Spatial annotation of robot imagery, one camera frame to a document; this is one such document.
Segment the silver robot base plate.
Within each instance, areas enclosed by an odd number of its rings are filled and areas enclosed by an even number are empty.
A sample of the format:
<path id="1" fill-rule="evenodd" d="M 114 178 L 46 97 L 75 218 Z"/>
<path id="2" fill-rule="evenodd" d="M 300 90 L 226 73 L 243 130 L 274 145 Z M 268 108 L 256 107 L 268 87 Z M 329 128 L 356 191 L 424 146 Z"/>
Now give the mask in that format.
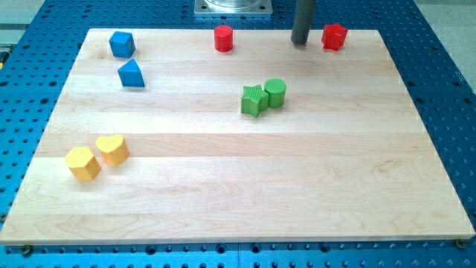
<path id="1" fill-rule="evenodd" d="M 271 14 L 272 0 L 195 0 L 195 14 Z"/>

